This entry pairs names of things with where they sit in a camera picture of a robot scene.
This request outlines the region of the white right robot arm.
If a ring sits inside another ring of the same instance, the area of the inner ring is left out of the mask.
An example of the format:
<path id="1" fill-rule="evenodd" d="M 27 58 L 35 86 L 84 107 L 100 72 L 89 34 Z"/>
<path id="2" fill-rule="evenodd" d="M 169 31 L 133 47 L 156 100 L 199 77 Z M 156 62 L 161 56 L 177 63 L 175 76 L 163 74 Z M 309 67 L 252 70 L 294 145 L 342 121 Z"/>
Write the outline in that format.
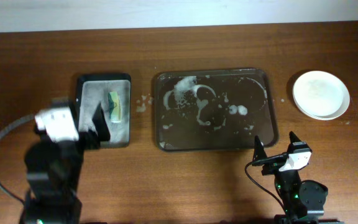
<path id="1" fill-rule="evenodd" d="M 322 220 L 328 188 L 314 180 L 301 180 L 299 171 L 309 164 L 312 149 L 301 141 L 294 132 L 289 133 L 290 143 L 285 152 L 267 156 L 264 145 L 258 136 L 254 139 L 252 161 L 246 164 L 244 171 L 248 178 L 264 192 L 271 195 L 284 211 L 275 215 L 275 223 L 340 223 L 339 220 Z M 249 166 L 261 166 L 263 176 L 273 175 L 276 194 L 271 193 L 257 183 L 247 169 Z"/>

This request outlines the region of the cream plastic plate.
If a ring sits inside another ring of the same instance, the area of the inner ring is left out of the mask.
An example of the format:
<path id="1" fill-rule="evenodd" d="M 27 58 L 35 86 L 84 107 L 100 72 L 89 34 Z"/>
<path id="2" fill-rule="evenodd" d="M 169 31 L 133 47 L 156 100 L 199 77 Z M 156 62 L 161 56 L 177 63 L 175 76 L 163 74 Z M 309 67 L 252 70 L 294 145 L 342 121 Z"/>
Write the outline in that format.
<path id="1" fill-rule="evenodd" d="M 302 113 L 323 121 L 343 115 L 351 101 L 347 87 L 338 77 L 316 70 L 306 72 L 295 80 L 292 96 Z"/>

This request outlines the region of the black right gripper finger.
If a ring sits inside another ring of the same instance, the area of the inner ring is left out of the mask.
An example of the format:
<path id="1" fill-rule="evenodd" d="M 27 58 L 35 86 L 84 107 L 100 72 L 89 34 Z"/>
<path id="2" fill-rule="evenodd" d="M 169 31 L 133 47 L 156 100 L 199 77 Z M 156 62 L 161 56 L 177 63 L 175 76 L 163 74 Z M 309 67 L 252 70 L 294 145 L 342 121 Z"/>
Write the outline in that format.
<path id="1" fill-rule="evenodd" d="M 290 137 L 291 144 L 304 144 L 305 143 L 293 131 L 289 132 L 289 137 Z"/>
<path id="2" fill-rule="evenodd" d="M 254 154 L 253 154 L 253 162 L 261 161 L 267 158 L 267 155 L 264 150 L 264 145 L 262 144 L 260 138 L 255 136 L 254 138 Z"/>

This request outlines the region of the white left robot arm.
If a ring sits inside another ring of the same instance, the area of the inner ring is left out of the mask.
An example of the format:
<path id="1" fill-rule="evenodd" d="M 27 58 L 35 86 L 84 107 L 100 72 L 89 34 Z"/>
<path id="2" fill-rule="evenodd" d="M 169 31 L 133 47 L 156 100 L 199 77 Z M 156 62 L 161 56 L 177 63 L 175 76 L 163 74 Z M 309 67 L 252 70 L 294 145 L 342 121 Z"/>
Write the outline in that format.
<path id="1" fill-rule="evenodd" d="M 91 115 L 94 129 L 79 131 L 74 104 L 55 102 L 35 115 L 40 141 L 25 154 L 30 185 L 21 223 L 79 223 L 82 203 L 77 197 L 86 150 L 97 150 L 111 135 L 98 105 Z"/>

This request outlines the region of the yellow green sponge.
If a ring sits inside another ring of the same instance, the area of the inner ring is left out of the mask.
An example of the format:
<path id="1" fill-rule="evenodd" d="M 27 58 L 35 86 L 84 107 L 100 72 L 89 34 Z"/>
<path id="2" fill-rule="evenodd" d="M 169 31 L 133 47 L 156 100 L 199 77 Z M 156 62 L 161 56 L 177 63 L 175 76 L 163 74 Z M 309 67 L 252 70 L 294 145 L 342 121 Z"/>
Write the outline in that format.
<path id="1" fill-rule="evenodd" d="M 119 123 L 121 121 L 121 104 L 119 95 L 116 91 L 108 93 L 108 105 L 109 105 L 109 120 L 112 123 Z"/>

